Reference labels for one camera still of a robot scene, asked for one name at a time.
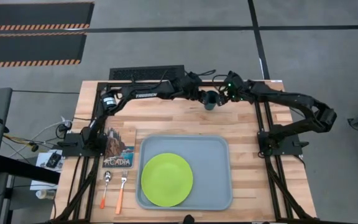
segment book cover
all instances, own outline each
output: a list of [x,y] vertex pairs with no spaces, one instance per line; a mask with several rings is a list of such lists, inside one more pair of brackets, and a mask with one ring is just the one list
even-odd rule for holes
[[136,130],[110,128],[104,153],[103,168],[132,168],[135,156]]

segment floor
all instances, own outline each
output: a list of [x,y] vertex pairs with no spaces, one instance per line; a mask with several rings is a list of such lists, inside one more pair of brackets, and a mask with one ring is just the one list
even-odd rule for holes
[[[91,28],[252,25],[246,0],[95,1]],[[254,0],[254,4],[260,26],[358,25],[358,1]],[[271,79],[283,80],[286,91],[312,95],[336,110],[331,132],[300,136],[311,143],[304,149],[306,171],[318,216],[358,223],[358,132],[346,121],[358,114],[358,30],[261,31],[261,36]],[[98,33],[88,35],[81,64],[0,68],[0,87],[76,92],[83,80],[108,79],[109,68],[176,64],[184,64],[188,71],[233,70],[244,78],[262,79],[251,30]],[[13,135],[31,138],[60,116],[71,118],[77,97],[15,92],[7,126]],[[40,139],[52,138],[53,132]],[[2,145],[2,155],[12,153]],[[40,203],[16,210],[13,223],[43,222],[51,207]]]

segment butcher block table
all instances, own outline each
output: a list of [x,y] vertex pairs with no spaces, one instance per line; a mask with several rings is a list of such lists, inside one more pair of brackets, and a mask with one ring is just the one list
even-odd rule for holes
[[[283,90],[281,81],[266,81],[271,88]],[[98,81],[84,81],[82,83],[78,104],[75,110],[76,118],[90,119],[96,94]],[[201,87],[213,90],[213,87]],[[260,104],[264,126],[268,127],[263,104]],[[288,107],[270,104],[275,124],[292,123]],[[74,119],[73,132],[80,132],[89,121]],[[132,100],[115,116],[106,121],[107,128],[128,128],[136,130],[134,166],[129,169],[128,180],[124,187],[124,199],[121,214],[116,215],[116,203],[121,186],[121,169],[108,169],[112,172],[112,180],[108,185],[106,206],[99,208],[103,195],[105,181],[100,159],[97,183],[95,188],[91,222],[182,222],[188,214],[196,222],[251,222],[274,221],[272,199],[270,196],[265,161],[258,157],[259,146],[256,133],[259,130],[255,106],[248,102],[228,102],[223,106],[216,106],[212,111],[206,111],[198,101],[184,99],[161,100],[147,98]],[[125,141],[126,135],[134,133],[120,132]],[[146,210],[141,208],[135,199],[135,183],[139,165],[140,144],[151,134],[204,134],[222,136],[229,144],[231,175],[233,187],[233,201],[227,210]],[[61,214],[67,205],[71,181],[74,175],[77,157],[65,159],[62,174],[56,194],[57,215]],[[303,164],[293,156],[282,156],[283,168],[287,186],[297,202],[306,213],[316,216],[313,200]],[[88,171],[93,161],[90,160]],[[77,191],[80,179],[82,161],[75,176],[73,193]],[[285,207],[281,192],[277,188],[281,214],[285,217]],[[85,192],[80,210],[80,218],[85,217],[88,190]]]

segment white paper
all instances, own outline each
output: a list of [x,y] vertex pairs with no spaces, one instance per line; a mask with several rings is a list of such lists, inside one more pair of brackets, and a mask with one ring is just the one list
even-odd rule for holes
[[[38,154],[36,166],[43,167],[45,169],[53,170],[53,171],[61,173],[62,168],[59,167],[59,163],[61,163],[63,165],[63,159],[61,159],[59,161],[58,165],[54,169],[45,166],[53,152],[56,152],[57,154],[60,154],[60,155],[62,154],[62,150],[55,150],[55,149],[49,150],[49,152],[40,152]],[[55,184],[45,183],[45,182],[41,182],[38,180],[32,180],[30,190],[57,189],[57,186],[58,185],[55,185]]]

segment orange handle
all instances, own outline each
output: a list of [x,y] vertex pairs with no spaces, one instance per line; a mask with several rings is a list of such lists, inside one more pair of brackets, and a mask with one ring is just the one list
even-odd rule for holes
[[117,201],[117,207],[116,207],[116,214],[120,214],[121,212],[121,206],[122,206],[122,195],[124,194],[124,189],[121,189],[119,191],[118,201]]
[[102,202],[100,203],[100,208],[104,209],[104,197],[102,198]]

